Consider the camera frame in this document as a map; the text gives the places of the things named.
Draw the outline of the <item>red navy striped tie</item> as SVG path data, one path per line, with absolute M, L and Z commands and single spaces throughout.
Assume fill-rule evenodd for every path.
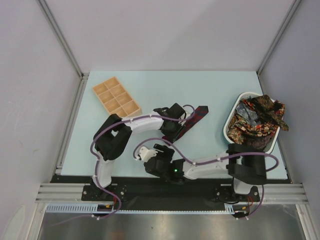
M 196 124 L 198 123 L 201 119 L 203 119 L 207 114 L 209 113 L 209 108 L 208 106 L 198 106 L 194 110 L 194 116 L 189 119 L 189 120 L 183 120 L 180 121 L 179 124 L 185 125 L 186 126 L 186 131 L 183 134 L 183 136 Z

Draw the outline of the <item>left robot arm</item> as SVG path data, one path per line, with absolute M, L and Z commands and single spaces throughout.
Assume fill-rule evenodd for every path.
M 134 159 L 142 161 L 145 171 L 154 177 L 169 183 L 183 183 L 183 160 L 173 160 L 174 150 L 168 145 L 182 136 L 193 116 L 177 103 L 171 107 L 155 108 L 148 115 L 134 118 L 111 114 L 94 135 L 90 146 L 90 152 L 97 158 L 92 194 L 99 200 L 115 197 L 109 187 L 115 160 L 122 155 L 133 134 L 153 130 L 163 134 L 161 141 L 165 145 L 155 144 L 153 149 L 141 145 L 133 151 Z

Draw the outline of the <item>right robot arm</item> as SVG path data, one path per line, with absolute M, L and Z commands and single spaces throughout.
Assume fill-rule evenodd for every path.
M 142 146 L 137 153 L 145 171 L 171 184 L 228 174 L 233 178 L 231 196 L 242 201 L 252 186 L 267 183 L 265 153 L 251 146 L 232 143 L 225 152 L 207 158 L 173 160 L 175 150 L 155 144 L 153 149 Z

